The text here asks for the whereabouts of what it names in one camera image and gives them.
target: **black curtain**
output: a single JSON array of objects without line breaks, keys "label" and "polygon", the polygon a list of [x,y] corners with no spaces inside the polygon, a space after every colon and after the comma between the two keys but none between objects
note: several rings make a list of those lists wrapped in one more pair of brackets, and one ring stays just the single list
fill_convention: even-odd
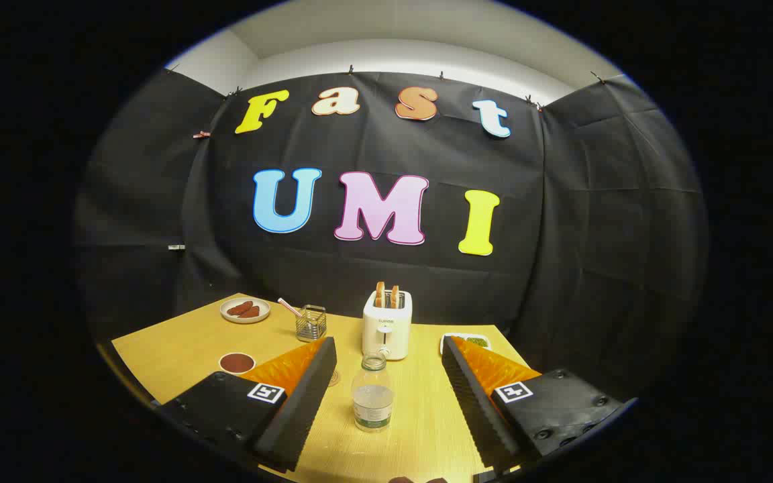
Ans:
[{"label": "black curtain", "polygon": [[[339,86],[357,89],[361,108],[313,115],[318,94]],[[395,115],[408,86],[438,92],[433,119]],[[249,98],[282,89],[288,100],[260,129],[234,133]],[[485,132],[472,107],[481,100],[507,111],[511,136]],[[211,137],[194,140],[200,129]],[[285,172],[280,214],[295,206],[292,171],[322,171],[303,228],[255,224],[252,177],[268,168]],[[403,174],[426,177],[425,242],[335,238],[347,171],[371,173],[382,196]],[[500,198],[490,256],[458,250],[470,189]],[[703,211],[674,128],[624,76],[539,112],[493,89],[417,74],[321,74],[223,98],[164,72],[102,138],[76,216],[80,280],[104,337],[237,291],[359,316],[384,280],[413,294],[414,322],[494,324],[534,368],[569,367],[625,398],[674,355],[699,299]]]}]

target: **straw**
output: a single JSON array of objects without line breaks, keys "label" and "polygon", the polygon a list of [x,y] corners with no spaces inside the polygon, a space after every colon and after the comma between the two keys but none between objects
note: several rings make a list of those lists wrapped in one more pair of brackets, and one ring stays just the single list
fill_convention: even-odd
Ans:
[{"label": "straw", "polygon": [[298,312],[298,311],[297,311],[297,309],[295,309],[294,307],[292,307],[292,306],[288,305],[288,303],[287,303],[287,302],[285,302],[285,300],[282,300],[282,297],[279,297],[279,300],[277,300],[277,302],[281,303],[281,305],[282,305],[283,307],[285,307],[286,309],[288,309],[288,310],[291,310],[291,313],[292,313],[292,314],[294,314],[294,315],[296,315],[296,316],[298,316],[298,317],[303,317],[303,314],[301,314],[300,312]]}]

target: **small bowl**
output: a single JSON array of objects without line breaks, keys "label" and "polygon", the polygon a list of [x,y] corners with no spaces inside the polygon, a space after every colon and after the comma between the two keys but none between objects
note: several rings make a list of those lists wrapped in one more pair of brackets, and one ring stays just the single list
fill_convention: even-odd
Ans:
[{"label": "small bowl", "polygon": [[[258,306],[258,315],[255,317],[249,317],[247,319],[242,319],[238,317],[237,315],[228,315],[226,313],[226,310],[235,307],[237,305],[241,305],[242,303],[245,303],[247,300],[252,301],[252,306]],[[264,319],[267,318],[267,315],[270,315],[270,303],[264,302],[261,299],[252,299],[252,297],[240,297],[240,299],[231,299],[224,303],[223,305],[220,305],[220,314],[223,315],[223,318],[229,322],[234,322],[235,324],[255,324],[255,322],[261,322]]]},{"label": "small bowl", "polygon": [[[235,355],[241,355],[241,356],[248,357],[250,360],[252,360],[252,367],[249,367],[249,369],[244,370],[243,372],[233,372],[231,370],[228,370],[228,369],[224,368],[223,367],[223,360],[224,360],[224,358],[226,358],[227,356],[235,356]],[[228,352],[228,354],[226,354],[223,357],[219,358],[219,360],[217,361],[217,365],[220,366],[220,369],[223,370],[223,372],[227,372],[228,374],[232,374],[234,376],[239,376],[239,375],[248,373],[250,370],[255,369],[255,366],[258,365],[258,363],[255,362],[255,358],[250,356],[249,354],[243,354],[243,352]]]}]

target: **bottle label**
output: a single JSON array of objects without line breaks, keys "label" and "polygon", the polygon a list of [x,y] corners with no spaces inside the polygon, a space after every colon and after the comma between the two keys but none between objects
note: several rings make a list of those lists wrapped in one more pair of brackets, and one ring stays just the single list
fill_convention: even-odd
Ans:
[{"label": "bottle label", "polygon": [[356,422],[367,428],[383,428],[389,424],[390,416],[393,414],[393,405],[371,409],[371,407],[362,407],[354,403],[354,416]]}]

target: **blue letter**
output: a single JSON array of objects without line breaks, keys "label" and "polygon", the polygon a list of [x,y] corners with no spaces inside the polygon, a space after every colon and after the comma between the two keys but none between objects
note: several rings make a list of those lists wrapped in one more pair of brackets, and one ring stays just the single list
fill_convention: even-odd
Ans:
[{"label": "blue letter", "polygon": [[297,204],[294,206],[294,211],[287,217],[276,214],[276,187],[279,185],[279,180],[284,177],[285,173],[279,169],[264,169],[252,177],[255,180],[252,217],[261,229],[270,233],[297,231],[309,221],[309,215],[312,214],[315,180],[321,177],[321,170],[300,168],[295,169],[291,174],[291,177],[297,180]]},{"label": "blue letter", "polygon": [[485,131],[498,138],[508,138],[512,131],[509,128],[500,125],[500,116],[506,117],[506,111],[497,107],[494,101],[476,101],[473,107],[479,110],[479,116],[482,118],[482,127]]}]

